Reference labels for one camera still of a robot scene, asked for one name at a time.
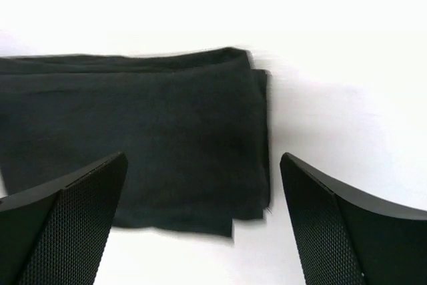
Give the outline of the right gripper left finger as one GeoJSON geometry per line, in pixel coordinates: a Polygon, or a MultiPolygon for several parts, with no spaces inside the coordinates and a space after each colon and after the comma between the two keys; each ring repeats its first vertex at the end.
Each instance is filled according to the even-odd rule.
{"type": "Polygon", "coordinates": [[[117,152],[1,198],[1,283],[93,284],[127,165],[117,152]]]}

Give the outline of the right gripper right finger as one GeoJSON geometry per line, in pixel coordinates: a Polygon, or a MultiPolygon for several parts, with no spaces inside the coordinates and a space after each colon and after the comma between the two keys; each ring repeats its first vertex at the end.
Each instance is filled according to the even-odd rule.
{"type": "Polygon", "coordinates": [[[426,283],[426,211],[373,196],[290,153],[280,170],[306,284],[426,283]]]}

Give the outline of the black trousers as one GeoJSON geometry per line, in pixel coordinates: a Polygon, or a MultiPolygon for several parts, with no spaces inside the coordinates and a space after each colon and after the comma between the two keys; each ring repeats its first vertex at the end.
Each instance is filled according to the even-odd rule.
{"type": "Polygon", "coordinates": [[[114,218],[229,237],[270,205],[269,74],[226,47],[1,60],[1,174],[15,194],[123,152],[114,218]]]}

